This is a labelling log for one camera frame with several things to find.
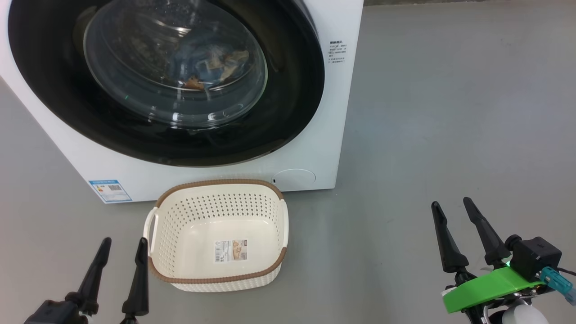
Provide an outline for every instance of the concrete floor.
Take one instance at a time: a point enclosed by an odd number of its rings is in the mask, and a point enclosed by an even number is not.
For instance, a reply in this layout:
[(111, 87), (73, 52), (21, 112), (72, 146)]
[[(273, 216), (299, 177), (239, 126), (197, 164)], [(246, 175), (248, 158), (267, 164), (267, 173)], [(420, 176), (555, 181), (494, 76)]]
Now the concrete floor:
[[(466, 323), (446, 314), (430, 203), (469, 270), (483, 250), (462, 197), (505, 239), (542, 236), (576, 269), (576, 5), (365, 9), (338, 185), (288, 193), (289, 252), (252, 291), (194, 294), (150, 277), (141, 323)], [(104, 205), (2, 84), (0, 314), (21, 323), (76, 289), (103, 237), (99, 323), (120, 322), (152, 203)], [(574, 309), (535, 305), (551, 323)]]

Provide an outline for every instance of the white plastic basket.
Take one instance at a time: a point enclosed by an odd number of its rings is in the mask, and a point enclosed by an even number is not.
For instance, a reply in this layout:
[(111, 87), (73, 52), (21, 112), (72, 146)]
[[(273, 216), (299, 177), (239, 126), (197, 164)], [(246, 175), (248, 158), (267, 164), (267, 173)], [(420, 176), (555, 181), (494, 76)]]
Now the white plastic basket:
[(251, 289), (280, 271), (288, 209), (282, 193), (260, 180), (182, 184), (156, 202), (143, 235), (149, 269), (160, 280), (194, 292)]

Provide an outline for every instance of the washing machine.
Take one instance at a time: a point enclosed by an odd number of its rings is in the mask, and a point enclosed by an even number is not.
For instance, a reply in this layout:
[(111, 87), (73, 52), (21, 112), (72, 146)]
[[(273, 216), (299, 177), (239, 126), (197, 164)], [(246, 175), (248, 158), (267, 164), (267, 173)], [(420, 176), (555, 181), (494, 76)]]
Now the washing machine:
[(335, 187), (362, 0), (0, 3), (0, 76), (105, 203)]

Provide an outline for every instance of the green bracket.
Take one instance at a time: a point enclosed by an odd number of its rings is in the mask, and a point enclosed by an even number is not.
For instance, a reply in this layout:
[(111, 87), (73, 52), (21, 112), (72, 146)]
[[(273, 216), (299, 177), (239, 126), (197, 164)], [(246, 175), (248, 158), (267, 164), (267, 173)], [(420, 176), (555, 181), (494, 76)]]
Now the green bracket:
[(527, 282), (512, 268), (496, 269), (489, 274), (467, 281), (444, 296), (448, 313), (488, 302), (513, 292), (538, 285), (542, 281)]

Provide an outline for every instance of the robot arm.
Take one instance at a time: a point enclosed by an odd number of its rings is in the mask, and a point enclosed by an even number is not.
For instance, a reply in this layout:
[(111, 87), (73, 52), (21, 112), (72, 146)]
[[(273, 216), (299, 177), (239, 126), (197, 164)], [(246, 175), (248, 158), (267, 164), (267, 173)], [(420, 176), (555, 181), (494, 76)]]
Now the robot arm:
[[(487, 275), (476, 277), (466, 270), (468, 260), (462, 255), (448, 230), (448, 222), (438, 202), (432, 203), (432, 215), (444, 272), (455, 273), (455, 285), (443, 293), (448, 313), (461, 311), (472, 324), (547, 324), (535, 309), (532, 298), (557, 290), (576, 305), (576, 290), (558, 273), (562, 252), (541, 237), (522, 240), (512, 235), (503, 243), (474, 202), (464, 198), (470, 221), (476, 225), (486, 254), (486, 264), (494, 267)], [(509, 264), (503, 259), (511, 256)], [(506, 306), (488, 316), (488, 310)]]
[[(108, 263), (112, 240), (105, 238), (90, 264), (80, 288), (62, 302), (46, 300), (24, 324), (88, 324), (98, 313), (98, 291), (102, 270)], [(148, 241), (140, 239), (136, 253), (136, 272), (128, 299), (122, 306), (122, 324), (137, 324), (136, 316), (148, 314)]]

